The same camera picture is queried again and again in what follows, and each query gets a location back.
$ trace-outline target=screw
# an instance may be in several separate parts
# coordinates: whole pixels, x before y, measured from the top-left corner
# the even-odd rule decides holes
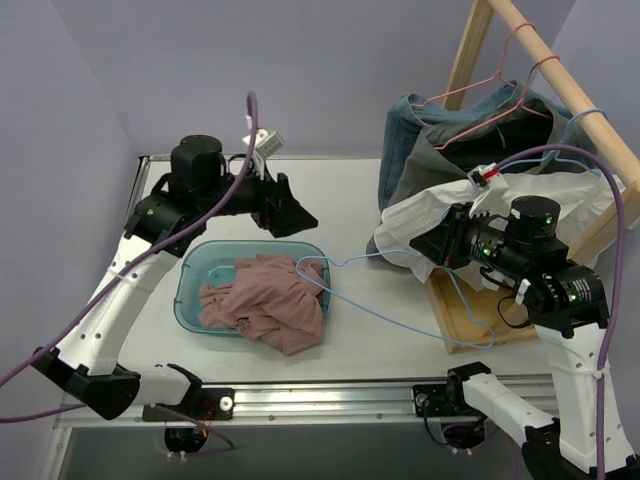
[[[223,412],[229,412],[233,408],[233,400],[231,397],[222,397],[220,399],[220,410]]]
[[[429,395],[426,393],[419,393],[415,398],[416,405],[422,407],[423,405],[426,407],[429,405]]]

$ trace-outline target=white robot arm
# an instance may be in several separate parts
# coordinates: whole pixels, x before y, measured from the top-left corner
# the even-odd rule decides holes
[[[490,226],[495,217],[472,217],[471,208],[452,205],[438,227],[410,245],[437,265],[457,269],[476,262],[485,274],[513,281],[516,302],[527,308],[547,350],[560,419],[515,395],[482,363],[449,371],[453,406],[481,412],[503,429],[522,448],[535,480],[595,478],[596,382],[604,377],[607,479],[640,478],[609,366],[597,369],[609,319],[604,287],[591,269],[567,259],[568,247],[555,236],[560,206],[544,197],[517,198],[504,231]]]
[[[256,153],[268,156],[273,150],[274,136],[269,132],[258,131],[268,152],[258,148]],[[205,228],[167,245],[133,268],[130,264],[152,245],[187,230],[219,202],[234,181],[217,139],[203,135],[184,138],[171,152],[171,173],[163,176],[151,194],[136,205],[94,296],[120,277],[127,265],[128,271],[33,366],[107,420],[118,417],[131,405],[164,404],[179,413],[192,414],[202,400],[199,378],[173,364],[121,366],[118,356],[155,287]],[[218,215],[244,213],[251,214],[260,228],[268,229],[276,238],[318,225],[291,194],[287,176],[281,173],[277,179],[272,178],[264,162],[259,171],[254,168],[242,179]]]

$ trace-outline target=pink hanger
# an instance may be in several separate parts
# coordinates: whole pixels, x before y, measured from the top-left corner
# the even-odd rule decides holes
[[[524,105],[524,98],[525,98],[525,95],[527,93],[527,90],[529,89],[529,83],[531,82],[531,76],[533,75],[533,72],[535,71],[535,69],[538,68],[540,65],[542,65],[547,60],[551,60],[552,58],[555,58],[557,60],[560,59],[560,57],[558,57],[557,55],[551,55],[550,57],[547,57],[547,58],[544,58],[544,59],[540,60],[538,63],[536,63],[533,66],[533,68],[531,70],[529,70],[529,75],[527,75],[527,81],[525,82],[524,87],[522,88],[522,93],[520,94],[520,99],[518,100],[518,103],[516,103],[513,107],[511,107],[509,110],[507,110],[505,112],[502,112],[500,115],[496,115],[495,117],[492,117],[489,120],[486,120],[486,121],[480,123],[479,125],[476,125],[475,127],[472,127],[469,130],[465,130],[464,132],[459,133],[458,135],[450,138],[449,140],[447,140],[447,142],[444,145],[436,147],[436,150],[444,150],[451,143],[459,140],[460,138],[464,137],[465,135],[468,135],[471,132],[475,132],[479,128],[482,128],[485,125],[489,125],[490,123],[493,123],[493,122],[501,119],[502,117],[506,117],[510,113],[515,112],[518,108],[522,108],[523,110],[526,110],[527,112],[533,113],[534,115],[538,115],[539,117],[551,118],[549,115],[545,115],[544,113],[536,112],[535,110],[532,110],[532,109],[526,107]]]
[[[494,73],[493,75],[491,75],[489,78],[487,78],[485,80],[480,80],[479,82],[473,83],[471,85],[467,85],[466,87],[457,88],[455,90],[451,90],[450,92],[443,93],[441,95],[437,95],[435,97],[428,98],[427,100],[424,101],[424,103],[412,103],[411,106],[412,107],[424,107],[425,105],[427,105],[428,103],[433,102],[434,100],[440,100],[441,98],[448,97],[449,95],[453,95],[454,93],[460,93],[460,92],[464,92],[464,91],[470,90],[470,89],[475,88],[475,87],[479,87],[481,85],[489,83],[492,80],[495,80],[496,78],[499,79],[501,82],[503,82],[503,83],[515,88],[514,84],[512,84],[508,80],[505,80],[505,78],[502,76],[502,69],[504,68],[504,63],[505,63],[505,61],[507,59],[507,49],[509,48],[509,40],[511,40],[511,37],[513,35],[515,35],[515,33],[518,30],[520,30],[522,27],[527,27],[527,26],[533,28],[534,30],[536,29],[536,26],[533,23],[525,22],[525,23],[523,23],[521,25],[518,25],[516,28],[514,28],[513,30],[511,30],[509,32],[509,35],[507,35],[507,39],[504,42],[504,50],[502,51],[502,56],[500,57],[500,65],[498,66],[498,71],[496,73]]]

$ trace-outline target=pink cloth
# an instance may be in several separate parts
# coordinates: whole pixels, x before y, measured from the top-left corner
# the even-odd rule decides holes
[[[322,342],[324,293],[317,285],[299,277],[291,257],[256,255],[235,262],[233,283],[200,289],[204,327],[238,330],[252,340],[261,339],[285,355],[292,355]],[[324,285],[322,264],[304,261],[300,270]]]

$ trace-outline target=gray wall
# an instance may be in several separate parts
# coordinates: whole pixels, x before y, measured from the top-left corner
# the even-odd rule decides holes
[[[69,323],[102,276],[137,162],[112,105],[49,0],[0,15],[0,376]],[[27,371],[0,416],[60,403]],[[0,471],[35,478],[52,420],[0,425]]]
[[[138,153],[167,152],[192,133],[237,151],[254,89],[287,152],[377,154],[386,111],[403,93],[444,90],[472,2],[54,3]],[[551,44],[574,0],[516,3]],[[496,70],[506,33],[497,19],[479,77]],[[523,76],[531,62],[514,47],[507,71]]]
[[[640,31],[629,19],[640,18],[640,2],[578,0],[553,45],[555,53],[597,106],[609,113],[609,119],[623,139],[640,156]],[[537,90],[551,92],[542,78]],[[640,451],[640,230],[627,236],[624,288],[620,321],[611,347],[613,381],[625,431],[636,451]],[[613,250],[598,262],[598,271],[611,286]]]

